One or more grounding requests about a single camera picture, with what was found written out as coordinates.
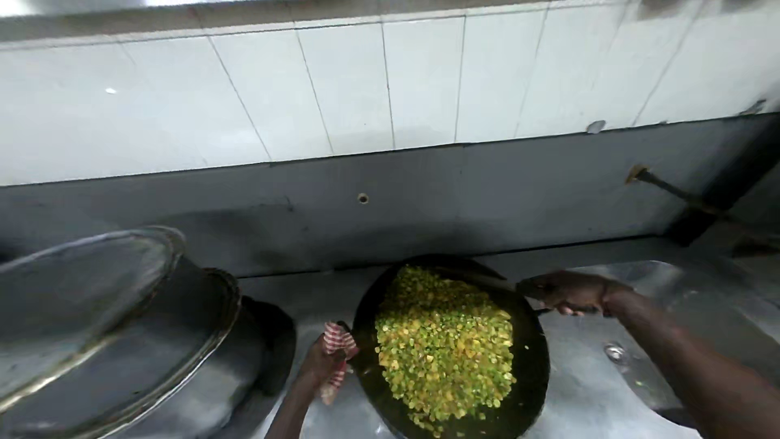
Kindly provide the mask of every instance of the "hand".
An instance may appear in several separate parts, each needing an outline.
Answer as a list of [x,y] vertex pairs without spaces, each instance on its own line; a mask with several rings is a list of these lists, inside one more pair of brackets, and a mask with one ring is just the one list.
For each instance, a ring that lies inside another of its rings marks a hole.
[[345,357],[346,353],[343,349],[330,355],[326,354],[325,335],[320,335],[309,348],[296,382],[311,387],[312,390],[317,390],[339,368]]
[[543,306],[555,308],[565,316],[582,316],[575,309],[598,309],[605,313],[606,301],[611,294],[633,291],[617,280],[595,274],[557,271],[531,278],[531,283],[545,291]]

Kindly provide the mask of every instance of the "black wok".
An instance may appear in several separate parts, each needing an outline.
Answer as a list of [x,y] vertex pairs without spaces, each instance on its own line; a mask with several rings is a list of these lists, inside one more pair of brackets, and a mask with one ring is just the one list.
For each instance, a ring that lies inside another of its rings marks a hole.
[[[355,369],[368,399],[397,437],[429,439],[433,437],[432,433],[414,425],[409,419],[409,408],[399,399],[392,397],[390,387],[381,375],[383,368],[379,366],[378,354],[374,351],[378,346],[374,320],[379,305],[385,300],[385,292],[399,269],[405,265],[445,267],[499,279],[504,277],[470,259],[450,255],[417,256],[387,269],[371,285],[358,305],[352,335],[360,348],[360,353],[350,361],[350,364]],[[461,419],[452,417],[444,422],[445,429],[442,437],[445,438],[463,437],[457,434],[461,433],[465,437],[515,439],[533,425],[544,404],[550,377],[550,357],[537,312],[520,294],[515,296],[497,291],[486,292],[496,305],[511,316],[514,356],[512,375],[517,382],[512,385],[512,390],[502,401],[501,407],[480,409],[480,412],[486,416],[485,420],[465,416]]]

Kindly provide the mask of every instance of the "wrist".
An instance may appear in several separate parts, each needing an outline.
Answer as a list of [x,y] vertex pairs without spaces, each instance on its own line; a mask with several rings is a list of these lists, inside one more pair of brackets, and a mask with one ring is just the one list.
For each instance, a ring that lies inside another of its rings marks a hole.
[[302,372],[296,377],[295,381],[292,382],[290,391],[295,392],[302,397],[314,399],[319,387],[320,384],[312,373]]
[[614,308],[617,304],[636,295],[633,288],[628,285],[621,284],[617,280],[607,280],[607,284],[604,287],[604,296],[601,298],[601,302],[604,304],[604,309],[609,311],[610,305]]

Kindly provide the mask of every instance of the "stir-fried food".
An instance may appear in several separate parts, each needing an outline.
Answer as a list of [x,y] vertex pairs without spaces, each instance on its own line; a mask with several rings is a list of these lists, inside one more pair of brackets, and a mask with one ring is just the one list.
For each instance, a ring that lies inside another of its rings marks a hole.
[[499,407],[512,383],[512,324],[488,294],[406,266],[376,320],[379,364],[412,421],[439,437],[440,421]]

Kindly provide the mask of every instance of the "red checkered cloth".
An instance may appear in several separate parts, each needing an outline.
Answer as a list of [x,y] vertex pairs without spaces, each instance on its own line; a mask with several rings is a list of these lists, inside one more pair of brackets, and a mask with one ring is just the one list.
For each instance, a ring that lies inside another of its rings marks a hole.
[[331,377],[325,381],[324,384],[322,384],[322,387],[320,387],[320,396],[322,397],[322,401],[325,404],[330,405],[336,398],[336,394],[339,392],[339,387],[341,387],[341,384],[344,381],[344,374],[346,373],[347,367],[346,360],[355,356],[359,349],[357,348],[355,339],[352,338],[352,335],[345,331],[344,328],[339,326],[338,323],[327,322],[325,324],[324,339],[325,353],[328,355],[338,351],[339,349],[344,349],[346,351],[345,361],[339,365],[339,368],[333,373],[333,375],[331,375]]

